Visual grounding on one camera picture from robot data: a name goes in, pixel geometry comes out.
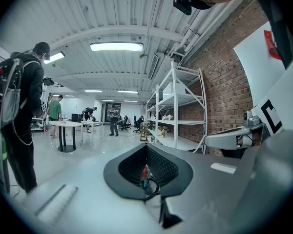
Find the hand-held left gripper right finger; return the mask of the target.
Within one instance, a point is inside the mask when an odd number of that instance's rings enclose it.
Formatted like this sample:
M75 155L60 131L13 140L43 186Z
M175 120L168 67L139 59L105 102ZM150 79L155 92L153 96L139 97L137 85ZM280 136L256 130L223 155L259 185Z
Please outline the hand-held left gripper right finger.
M187 189L146 203L166 233L293 233L293 131L248 148L241 159L183 158L193 167Z

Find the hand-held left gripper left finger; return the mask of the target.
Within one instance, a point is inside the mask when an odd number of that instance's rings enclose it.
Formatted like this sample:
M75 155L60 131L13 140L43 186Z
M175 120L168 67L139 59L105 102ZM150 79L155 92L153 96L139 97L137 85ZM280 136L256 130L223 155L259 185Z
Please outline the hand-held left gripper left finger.
M154 144L90 157L33 189L16 212L36 234L159 234L145 205L143 169Z

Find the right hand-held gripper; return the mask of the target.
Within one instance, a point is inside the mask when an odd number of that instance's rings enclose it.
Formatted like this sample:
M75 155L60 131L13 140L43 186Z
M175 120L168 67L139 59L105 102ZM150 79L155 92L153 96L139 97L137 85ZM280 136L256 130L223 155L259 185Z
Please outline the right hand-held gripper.
M293 131L293 60L280 77L260 73L250 85L254 107L247 119L249 128L265 126L269 135ZM221 131L204 138L211 148L238 148L237 138L250 133L246 127Z

